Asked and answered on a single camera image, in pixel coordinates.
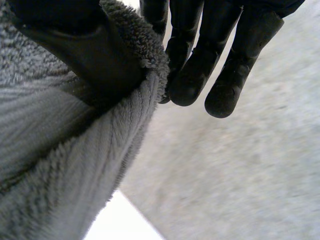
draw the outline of glove finger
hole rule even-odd
[[[168,21],[169,0],[140,0],[140,13],[164,40]]]
[[[203,3],[203,0],[170,1],[172,32],[166,48],[166,53],[170,60],[170,74],[168,76],[166,94],[161,103],[170,101],[168,97],[169,86],[190,55],[195,42]]]
[[[242,8],[227,0],[204,2],[200,37],[182,71],[169,87],[173,103],[189,106],[199,97],[212,74]]]
[[[283,24],[274,11],[244,6],[230,53],[205,100],[210,115],[216,118],[231,115],[260,52]]]

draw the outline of fuzzy fabric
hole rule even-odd
[[[79,240],[136,156],[169,72],[162,43],[132,8],[101,5],[147,68],[99,115],[91,89],[10,23],[0,0],[0,239]]]

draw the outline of fingertip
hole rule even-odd
[[[236,105],[235,91],[229,86],[213,86],[204,102],[206,112],[218,119],[229,117]]]
[[[199,77],[180,75],[169,87],[169,97],[176,105],[190,106],[198,99],[205,83],[204,74]]]

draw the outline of gray fleece sleeve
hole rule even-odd
[[[97,115],[75,94],[90,95],[90,88],[21,35],[0,0],[1,240],[82,239],[136,156],[164,93],[168,60],[152,27],[122,3],[100,3],[147,72],[129,97]]]

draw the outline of black glove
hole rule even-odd
[[[166,53],[170,75],[166,95],[180,106],[193,104],[212,74],[238,19],[235,38],[223,69],[205,100],[206,111],[217,118],[235,109],[246,79],[261,50],[283,26],[282,18],[304,0],[170,0],[172,33]],[[164,37],[168,0],[140,0],[141,14]],[[200,15],[198,43],[188,59]]]
[[[99,106],[103,111],[144,79],[138,58],[125,46],[99,0],[7,2],[15,14],[15,27],[89,83],[97,98],[105,100],[105,105]]]

